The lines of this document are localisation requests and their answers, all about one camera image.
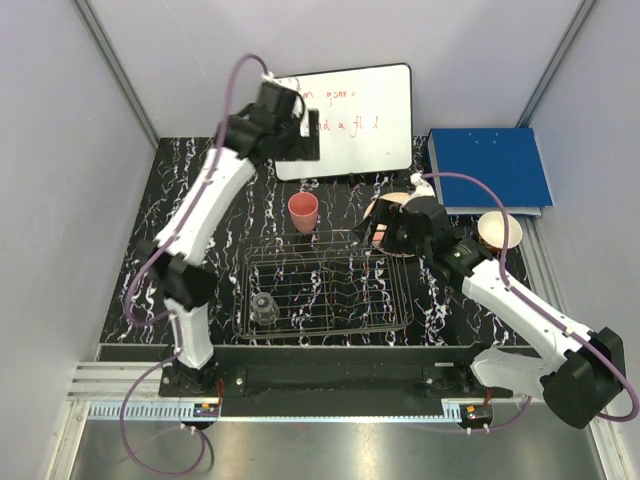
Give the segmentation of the clear drinking glass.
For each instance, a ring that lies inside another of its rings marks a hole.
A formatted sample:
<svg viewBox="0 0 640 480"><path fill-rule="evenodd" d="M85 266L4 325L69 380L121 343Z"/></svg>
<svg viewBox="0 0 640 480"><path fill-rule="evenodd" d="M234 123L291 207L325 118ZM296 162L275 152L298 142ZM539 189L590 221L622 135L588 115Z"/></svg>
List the clear drinking glass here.
<svg viewBox="0 0 640 480"><path fill-rule="evenodd" d="M259 292L254 295L250 306L252 319L259 325L272 325L279 319L279 306L267 292Z"/></svg>

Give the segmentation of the pink plastic cup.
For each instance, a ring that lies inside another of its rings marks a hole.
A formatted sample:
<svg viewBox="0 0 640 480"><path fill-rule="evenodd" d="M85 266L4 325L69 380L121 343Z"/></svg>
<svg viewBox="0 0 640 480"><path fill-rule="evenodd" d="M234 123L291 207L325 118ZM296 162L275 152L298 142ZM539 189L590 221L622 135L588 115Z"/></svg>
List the pink plastic cup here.
<svg viewBox="0 0 640 480"><path fill-rule="evenodd" d="M318 220L319 201L310 192L298 192L288 201L288 210L296 230L303 234L311 233Z"/></svg>

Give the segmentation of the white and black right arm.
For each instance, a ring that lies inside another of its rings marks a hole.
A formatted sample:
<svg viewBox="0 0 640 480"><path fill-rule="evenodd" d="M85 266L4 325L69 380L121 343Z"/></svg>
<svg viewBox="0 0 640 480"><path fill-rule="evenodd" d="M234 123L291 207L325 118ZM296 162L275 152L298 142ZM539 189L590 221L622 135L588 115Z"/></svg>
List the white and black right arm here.
<svg viewBox="0 0 640 480"><path fill-rule="evenodd" d="M594 331L554 309L502 272L500 262L451 225L442 205L421 196L405 205L377 199L354 227L362 243L390 254L414 255L430 273L504 321L535 357L496 347L454 371L466 396L487 387L543 400L567 425L582 429L627 386L624 344L609 328Z"/></svg>

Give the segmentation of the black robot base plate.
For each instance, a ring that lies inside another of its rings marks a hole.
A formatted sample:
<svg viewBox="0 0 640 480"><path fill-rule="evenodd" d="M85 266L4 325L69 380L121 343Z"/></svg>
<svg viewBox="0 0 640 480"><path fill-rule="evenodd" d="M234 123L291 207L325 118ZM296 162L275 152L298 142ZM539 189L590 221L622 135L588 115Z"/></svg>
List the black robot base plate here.
<svg viewBox="0 0 640 480"><path fill-rule="evenodd" d="M164 367L163 397L221 397L222 417L399 420L442 416L446 399L508 398L471 373L469 347L218 346L195 373Z"/></svg>

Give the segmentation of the pink and cream plate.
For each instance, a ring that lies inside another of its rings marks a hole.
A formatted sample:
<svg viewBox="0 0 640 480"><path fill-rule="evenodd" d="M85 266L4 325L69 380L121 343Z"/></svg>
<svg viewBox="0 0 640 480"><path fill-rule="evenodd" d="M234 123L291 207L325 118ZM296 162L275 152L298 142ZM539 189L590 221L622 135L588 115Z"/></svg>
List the pink and cream plate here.
<svg viewBox="0 0 640 480"><path fill-rule="evenodd" d="M409 193L406 192L391 192L391 193L387 193L384 195L381 195L379 198L382 200L386 200L389 201L393 204L398 204L398 205L403 205L404 203L406 203L408 201L410 197ZM363 218L368 217L372 210L373 207L376 203L376 201L379 198L375 198L371 201L371 203L369 204L369 206L366 208L366 210L364 211L363 214ZM387 250L385 250L384 248L381 247L381 241L384 237L384 233L387 229L387 225L386 224L379 224L378 227L376 228L376 231L374 233L373 239L371 241L371 245L378 250L379 252L389 255L389 256L393 256L393 257L397 257L397 258L412 258L413 254L403 254L403 253L393 253L393 252L388 252Z"/></svg>

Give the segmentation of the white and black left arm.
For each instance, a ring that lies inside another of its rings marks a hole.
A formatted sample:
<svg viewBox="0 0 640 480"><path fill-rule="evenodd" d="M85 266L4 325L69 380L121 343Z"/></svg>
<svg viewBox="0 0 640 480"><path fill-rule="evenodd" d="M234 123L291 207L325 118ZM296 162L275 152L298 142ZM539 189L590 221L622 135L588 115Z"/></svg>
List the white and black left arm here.
<svg viewBox="0 0 640 480"><path fill-rule="evenodd" d="M208 302L217 284L201 265L210 238L230 204L268 160L320 158L319 112L306 106L298 81L264 80L254 102L219 124L215 144L193 186L167 225L141 243L143 270L159 284L171 321L181 384L196 396L215 386Z"/></svg>

